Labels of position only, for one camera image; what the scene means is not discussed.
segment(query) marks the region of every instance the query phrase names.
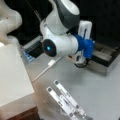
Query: metal surface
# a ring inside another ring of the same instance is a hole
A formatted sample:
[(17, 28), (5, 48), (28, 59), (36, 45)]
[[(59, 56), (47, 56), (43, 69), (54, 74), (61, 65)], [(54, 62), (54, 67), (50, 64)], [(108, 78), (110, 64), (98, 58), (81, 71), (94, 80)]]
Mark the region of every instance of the metal surface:
[(25, 50), (26, 52), (31, 52), (33, 49), (39, 46), (40, 41), (42, 41), (42, 36), (36, 37), (32, 41), (30, 41), (28, 44), (24, 45), (22, 49)]
[[(31, 80), (47, 67), (50, 60), (51, 58), (43, 54), (27, 66)], [(46, 88), (51, 86), (59, 94), (53, 85), (54, 80), (59, 79), (84, 108), (86, 114), (94, 120), (118, 120), (120, 117), (119, 74), (120, 63), (105, 77), (87, 69), (78, 69), (71, 62), (62, 59), (33, 84), (39, 114), (46, 120), (69, 120), (60, 114), (59, 106), (46, 92)]]
[(60, 82), (56, 80), (54, 81), (54, 84), (61, 92), (61, 95), (58, 96), (51, 87), (47, 88), (47, 92), (54, 98), (71, 120), (79, 120), (80, 117), (82, 117), (83, 120), (93, 120), (85, 114), (84, 110), (78, 105)]
[[(120, 62), (119, 48), (110, 48), (108, 46), (96, 43), (93, 55), (101, 59), (101, 63), (91, 60), (87, 68), (97, 71), (103, 75), (108, 75)], [(103, 65), (102, 60), (106, 61), (108, 65)]]

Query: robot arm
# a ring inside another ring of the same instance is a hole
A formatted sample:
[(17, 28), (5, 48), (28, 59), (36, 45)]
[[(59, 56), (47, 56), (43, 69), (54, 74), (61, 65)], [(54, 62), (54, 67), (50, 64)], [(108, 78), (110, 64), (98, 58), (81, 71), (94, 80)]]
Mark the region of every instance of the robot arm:
[[(69, 56), (75, 64), (83, 64), (85, 58), (91, 59), (94, 48), (94, 42), (89, 40), (92, 23), (80, 22), (80, 11), (70, 0), (49, 1), (53, 11), (40, 25), (44, 52), (50, 57)], [(66, 33), (77, 25), (78, 34)]]

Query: blue robot part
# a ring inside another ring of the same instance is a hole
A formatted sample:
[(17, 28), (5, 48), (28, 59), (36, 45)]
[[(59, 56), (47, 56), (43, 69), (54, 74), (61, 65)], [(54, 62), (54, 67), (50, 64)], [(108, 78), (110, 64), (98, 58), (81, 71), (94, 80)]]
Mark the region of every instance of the blue robot part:
[(78, 40), (78, 51), (84, 50), (84, 57), (91, 59), (94, 50), (94, 41), (90, 39), (84, 39), (77, 34), (74, 36)]

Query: cable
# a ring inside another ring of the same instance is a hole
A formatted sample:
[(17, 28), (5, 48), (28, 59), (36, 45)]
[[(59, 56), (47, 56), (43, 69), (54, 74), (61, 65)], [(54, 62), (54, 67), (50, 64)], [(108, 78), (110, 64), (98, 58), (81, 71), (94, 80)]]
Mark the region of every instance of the cable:
[(89, 61), (90, 61), (90, 59), (86, 59), (86, 63), (85, 64), (75, 64), (75, 66), (77, 68), (85, 68), (89, 64)]
[(45, 68), (45, 69), (43, 70), (43, 72), (41, 72), (41, 73), (32, 81), (32, 83), (34, 83), (34, 82), (35, 82), (36, 80), (38, 80), (38, 78), (41, 77), (45, 72), (47, 72), (49, 69), (51, 69), (53, 66), (55, 66), (56, 63), (57, 63), (58, 61), (60, 61), (61, 59), (62, 59), (62, 57), (58, 58), (56, 61), (55, 61), (55, 60), (51, 60), (51, 61), (48, 63), (48, 67)]
[(38, 20), (41, 22), (42, 19), (41, 19), (41, 17), (40, 17), (40, 14), (38, 13), (38, 11), (33, 8), (33, 6), (30, 4), (29, 0), (26, 0), (26, 3), (27, 3), (28, 6), (30, 7), (30, 9), (34, 12), (34, 14), (35, 14), (36, 17), (38, 18)]

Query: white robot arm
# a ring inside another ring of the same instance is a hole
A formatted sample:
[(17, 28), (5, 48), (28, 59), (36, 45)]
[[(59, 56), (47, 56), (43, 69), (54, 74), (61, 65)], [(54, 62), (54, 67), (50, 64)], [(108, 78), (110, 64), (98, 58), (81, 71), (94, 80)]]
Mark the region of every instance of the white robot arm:
[[(92, 23), (80, 22), (80, 11), (70, 0), (49, 1), (53, 11), (40, 24), (44, 52), (50, 57), (69, 56), (69, 60), (75, 64), (83, 64), (85, 58), (91, 59), (94, 42), (88, 39)], [(78, 34), (67, 34), (77, 25), (79, 25)]]
[(21, 15), (17, 11), (10, 9), (4, 0), (0, 0), (0, 47), (8, 44), (17, 46), (23, 62), (26, 63), (26, 58), (23, 55), (18, 39), (7, 35), (20, 25), (22, 25)]

